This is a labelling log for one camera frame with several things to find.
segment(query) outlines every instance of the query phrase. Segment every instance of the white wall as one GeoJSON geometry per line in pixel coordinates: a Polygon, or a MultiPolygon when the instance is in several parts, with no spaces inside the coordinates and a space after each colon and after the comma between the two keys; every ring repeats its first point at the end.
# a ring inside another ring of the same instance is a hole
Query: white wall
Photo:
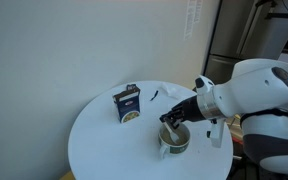
{"type": "Polygon", "coordinates": [[[183,40],[186,0],[0,0],[0,179],[57,179],[82,108],[118,84],[193,88],[219,0],[183,40]]]}

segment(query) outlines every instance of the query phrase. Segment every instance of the white mug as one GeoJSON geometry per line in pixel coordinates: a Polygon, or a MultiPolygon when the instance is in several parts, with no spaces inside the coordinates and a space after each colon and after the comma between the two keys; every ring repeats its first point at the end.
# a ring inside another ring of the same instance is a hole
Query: white mug
{"type": "Polygon", "coordinates": [[[158,134],[158,141],[160,143],[160,156],[163,159],[166,154],[168,155],[177,155],[183,153],[190,142],[190,131],[184,124],[175,130],[175,133],[178,135],[178,143],[174,143],[170,137],[170,134],[166,127],[162,125],[158,134]]]}

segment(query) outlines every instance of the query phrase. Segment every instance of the round white table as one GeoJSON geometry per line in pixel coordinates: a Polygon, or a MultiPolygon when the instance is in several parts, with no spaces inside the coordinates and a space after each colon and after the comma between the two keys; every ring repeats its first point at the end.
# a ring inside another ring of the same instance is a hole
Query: round white table
{"type": "Polygon", "coordinates": [[[184,124],[191,132],[187,150],[161,159],[158,131],[160,115],[182,100],[196,95],[182,86],[165,83],[176,89],[176,98],[167,95],[159,81],[134,82],[140,89],[141,115],[121,124],[112,96],[125,85],[115,87],[92,100],[79,114],[68,143],[72,172],[78,180],[89,179],[226,179],[232,164],[233,145],[225,125],[221,148],[214,148],[206,137],[209,121],[184,124]],[[157,97],[150,101],[156,90],[157,97]]]}

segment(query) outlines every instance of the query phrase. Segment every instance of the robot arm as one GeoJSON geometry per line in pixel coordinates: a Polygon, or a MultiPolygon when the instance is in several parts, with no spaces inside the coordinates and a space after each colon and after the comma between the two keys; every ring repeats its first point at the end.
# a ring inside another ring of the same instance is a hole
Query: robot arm
{"type": "Polygon", "coordinates": [[[200,76],[196,80],[197,95],[177,104],[170,112],[162,115],[160,120],[174,129],[186,120],[210,120],[212,128],[207,136],[213,146],[220,147],[224,119],[244,114],[246,118],[241,124],[245,153],[265,169],[288,173],[287,168],[281,168],[288,159],[288,71],[284,70],[288,70],[288,65],[273,60],[260,61],[242,62],[248,68],[238,63],[232,79],[224,84],[213,85],[212,81],[200,76]],[[277,115],[270,113],[270,110],[282,113],[277,115]],[[280,149],[271,153],[272,148],[269,151],[267,148],[273,147],[272,140],[276,144],[284,143],[285,146],[281,148],[277,145],[275,148],[280,149]]]}

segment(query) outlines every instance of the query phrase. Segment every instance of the table top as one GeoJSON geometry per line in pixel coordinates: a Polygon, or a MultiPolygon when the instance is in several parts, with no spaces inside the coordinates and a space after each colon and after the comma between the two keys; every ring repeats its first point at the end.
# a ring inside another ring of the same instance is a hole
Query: table top
{"type": "Polygon", "coordinates": [[[112,96],[115,87],[92,100],[77,117],[68,143],[68,157],[76,179],[226,179],[232,164],[233,145],[224,126],[221,148],[206,137],[209,121],[185,121],[191,133],[186,151],[176,157],[159,156],[159,117],[182,100],[196,95],[185,87],[160,82],[134,82],[140,89],[141,115],[126,123],[118,120],[112,96]],[[176,90],[170,97],[162,88],[176,90]],[[157,97],[150,101],[156,90],[157,97]]]}

